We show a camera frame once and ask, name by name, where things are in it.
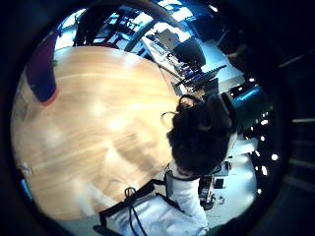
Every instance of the computer monitor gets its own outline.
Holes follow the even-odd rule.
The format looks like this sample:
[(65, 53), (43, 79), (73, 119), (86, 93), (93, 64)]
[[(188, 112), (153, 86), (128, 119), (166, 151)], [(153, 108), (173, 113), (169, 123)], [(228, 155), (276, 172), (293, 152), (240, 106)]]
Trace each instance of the computer monitor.
[(196, 67), (206, 65), (205, 54), (194, 37), (179, 43), (172, 51), (184, 63), (194, 63)]
[(157, 39), (160, 43), (165, 45), (169, 50), (172, 50), (174, 47), (176, 47), (179, 43), (179, 37), (176, 33), (173, 33), (169, 29), (166, 29), (162, 32), (160, 32), (157, 35)]

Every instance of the black wire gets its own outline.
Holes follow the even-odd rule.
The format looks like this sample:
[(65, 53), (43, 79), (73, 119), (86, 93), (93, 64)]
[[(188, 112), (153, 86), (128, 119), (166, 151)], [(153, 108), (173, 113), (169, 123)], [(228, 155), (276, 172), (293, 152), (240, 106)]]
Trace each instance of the black wire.
[(132, 206), (134, 200), (132, 199), (132, 195), (136, 193), (135, 188), (132, 187), (128, 187), (127, 189), (125, 189), (125, 197), (126, 197), (126, 201), (128, 204), (128, 209), (129, 209), (129, 225), (131, 227), (132, 232), (134, 233), (135, 236), (139, 236), (139, 234), (136, 232), (136, 230), (134, 229), (134, 226), (132, 225), (132, 211), (135, 214), (135, 217), (138, 221), (138, 224), (140, 226), (141, 231), (144, 233), (145, 236), (148, 236), (148, 234), (146, 233), (144, 227), (141, 224), (141, 221), (139, 219), (139, 216), (136, 212), (136, 210), (134, 209), (134, 207)]

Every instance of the wood grain surface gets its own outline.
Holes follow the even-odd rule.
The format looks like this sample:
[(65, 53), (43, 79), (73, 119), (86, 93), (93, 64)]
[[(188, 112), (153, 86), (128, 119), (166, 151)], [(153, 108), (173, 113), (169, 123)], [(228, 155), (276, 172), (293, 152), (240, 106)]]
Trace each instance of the wood grain surface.
[(55, 52), (59, 89), (43, 107), (22, 77), (12, 142), (33, 200), (55, 219), (76, 219), (124, 199), (171, 160), (160, 114), (178, 97), (153, 62), (102, 47)]

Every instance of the white shirt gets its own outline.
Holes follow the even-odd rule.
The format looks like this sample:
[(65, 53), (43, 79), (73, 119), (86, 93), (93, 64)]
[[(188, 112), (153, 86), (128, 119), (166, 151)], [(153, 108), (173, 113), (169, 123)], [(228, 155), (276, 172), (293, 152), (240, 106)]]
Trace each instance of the white shirt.
[[(179, 178), (184, 176), (177, 172), (174, 162), (169, 168), (173, 175)], [(160, 196), (147, 196), (134, 203), (134, 208), (141, 224), (148, 236), (200, 236), (209, 229), (204, 209), (200, 206), (198, 196), (199, 179), (180, 181), (172, 179), (172, 196), (180, 209), (169, 205)], [(111, 218), (119, 228), (119, 233), (125, 236), (134, 236), (129, 224), (128, 208), (123, 209)], [(132, 213), (132, 224), (136, 232), (144, 235), (135, 215)]]

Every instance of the desk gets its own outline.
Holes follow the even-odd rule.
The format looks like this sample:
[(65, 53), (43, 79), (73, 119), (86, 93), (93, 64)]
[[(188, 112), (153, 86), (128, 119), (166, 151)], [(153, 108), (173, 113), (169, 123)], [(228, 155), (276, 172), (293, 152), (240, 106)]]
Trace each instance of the desk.
[[(150, 55), (153, 57), (154, 61), (160, 67), (165, 69), (166, 72), (172, 75), (172, 81), (174, 84), (179, 82), (180, 79), (183, 79), (177, 74), (173, 65), (171, 65), (167, 60), (162, 60), (163, 59), (162, 55), (151, 46), (151, 43), (153, 43), (151, 40), (149, 40), (146, 37), (143, 37), (142, 42), (144, 43), (144, 46), (146, 47), (146, 49), (150, 52)], [(222, 93), (236, 86), (242, 85), (245, 82), (243, 78), (243, 74), (229, 64), (228, 60), (224, 57), (224, 55), (220, 52), (220, 50), (215, 45), (213, 45), (210, 42), (207, 42), (207, 43), (203, 43), (203, 42), (200, 43), (202, 50), (205, 53), (206, 60), (207, 60), (207, 64), (202, 67), (203, 71), (207, 72), (219, 66), (227, 65), (227, 67), (221, 69), (217, 74), (217, 78), (219, 82), (219, 92)], [(215, 62), (213, 60), (213, 57), (215, 58), (219, 57), (221, 58), (221, 60)], [(181, 87), (180, 90), (182, 91), (182, 93), (189, 93), (185, 87)], [(201, 96), (204, 94), (204, 92), (202, 90), (199, 90), (193, 94), (197, 96)]]
[(33, 200), (54, 219), (100, 212), (141, 187), (171, 160), (160, 114), (174, 110), (159, 67), (104, 47), (55, 52), (59, 93), (41, 106), (22, 82), (12, 117), (16, 164)]
[(145, 36), (142, 37), (141, 41), (143, 42), (145, 48), (149, 51), (151, 57), (154, 61), (165, 71), (173, 75), (173, 80), (175, 83), (179, 82), (183, 79), (181, 76), (178, 75), (174, 66), (165, 58), (161, 53), (159, 53), (154, 47), (152, 47), (152, 41), (146, 38)]

